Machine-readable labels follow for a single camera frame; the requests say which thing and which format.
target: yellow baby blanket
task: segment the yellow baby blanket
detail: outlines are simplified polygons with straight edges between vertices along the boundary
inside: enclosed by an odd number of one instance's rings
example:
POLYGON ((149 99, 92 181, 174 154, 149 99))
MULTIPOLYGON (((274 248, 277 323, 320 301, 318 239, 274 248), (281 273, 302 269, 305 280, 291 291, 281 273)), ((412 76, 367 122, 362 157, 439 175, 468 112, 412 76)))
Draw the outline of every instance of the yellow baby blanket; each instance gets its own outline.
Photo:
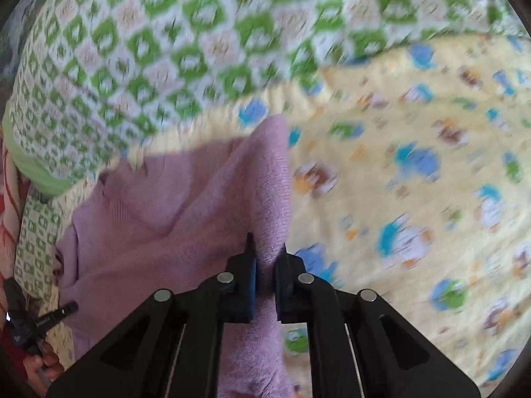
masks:
MULTIPOLYGON (((249 133, 283 113, 288 251, 337 288, 375 289, 487 396, 531 332, 530 100, 529 42, 445 37, 271 87, 128 157, 249 133)), ((63 226, 96 176, 54 199, 63 226)), ((71 364, 64 332, 56 347, 71 364)), ((296 391, 310 397, 304 325, 282 339, 296 391)))

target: pink knit fabric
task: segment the pink knit fabric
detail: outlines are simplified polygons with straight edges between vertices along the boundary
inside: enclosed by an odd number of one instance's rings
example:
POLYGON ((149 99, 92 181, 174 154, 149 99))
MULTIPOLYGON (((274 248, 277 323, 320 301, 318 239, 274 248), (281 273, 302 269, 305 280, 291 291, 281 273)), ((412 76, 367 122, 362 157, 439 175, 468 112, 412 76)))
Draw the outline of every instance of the pink knit fabric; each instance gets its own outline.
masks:
POLYGON ((76 357, 160 288, 180 293, 224 270, 253 232, 262 294, 250 325, 225 325, 220 397, 293 396, 282 365, 271 270, 290 218, 282 116, 249 138, 127 162, 100 176, 57 244, 60 299, 75 300, 76 357))

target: green trim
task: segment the green trim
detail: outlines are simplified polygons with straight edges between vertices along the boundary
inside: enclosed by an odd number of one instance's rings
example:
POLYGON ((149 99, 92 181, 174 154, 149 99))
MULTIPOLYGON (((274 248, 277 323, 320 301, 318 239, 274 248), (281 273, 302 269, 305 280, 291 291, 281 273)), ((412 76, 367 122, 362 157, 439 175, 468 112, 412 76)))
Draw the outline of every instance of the green trim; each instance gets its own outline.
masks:
POLYGON ((55 197, 63 194, 74 185, 65 179, 55 179, 37 160, 31 158, 23 151, 13 136, 13 127, 7 110, 2 120, 2 128, 4 130, 4 143, 13 162, 18 170, 26 175, 42 194, 48 197, 55 197))

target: metal screw head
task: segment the metal screw head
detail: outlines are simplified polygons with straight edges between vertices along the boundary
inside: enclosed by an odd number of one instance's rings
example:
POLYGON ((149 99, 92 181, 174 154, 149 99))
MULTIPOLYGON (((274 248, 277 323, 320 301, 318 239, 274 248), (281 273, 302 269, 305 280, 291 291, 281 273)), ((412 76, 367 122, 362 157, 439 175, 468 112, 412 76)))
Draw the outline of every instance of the metal screw head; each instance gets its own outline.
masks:
POLYGON ((304 274, 300 274, 298 276, 298 280, 303 284, 312 284, 313 280, 315 280, 315 277, 312 274, 305 272, 304 274))
POLYGON ((222 272, 221 274, 218 274, 218 281, 220 283, 228 284, 232 282, 234 279, 234 276, 230 272, 222 272))
POLYGON ((155 300, 157 302, 165 302, 167 301, 170 297, 172 297, 172 293, 171 291, 169 291, 168 289, 160 289, 160 290, 157 290, 155 292, 155 294, 153 295, 153 297, 155 298, 155 300))
POLYGON ((374 302, 378 296, 376 292, 371 289, 363 289, 359 295, 367 302, 374 302))

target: green patterned blanket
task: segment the green patterned blanket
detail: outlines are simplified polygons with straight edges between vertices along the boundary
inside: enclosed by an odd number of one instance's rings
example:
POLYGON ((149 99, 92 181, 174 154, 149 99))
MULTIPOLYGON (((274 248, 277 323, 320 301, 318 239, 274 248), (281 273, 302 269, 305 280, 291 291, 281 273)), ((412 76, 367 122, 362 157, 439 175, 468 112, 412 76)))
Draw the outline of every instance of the green patterned blanket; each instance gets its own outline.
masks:
POLYGON ((6 143, 63 189, 213 104, 448 32, 525 34, 506 0, 46 0, 6 143))

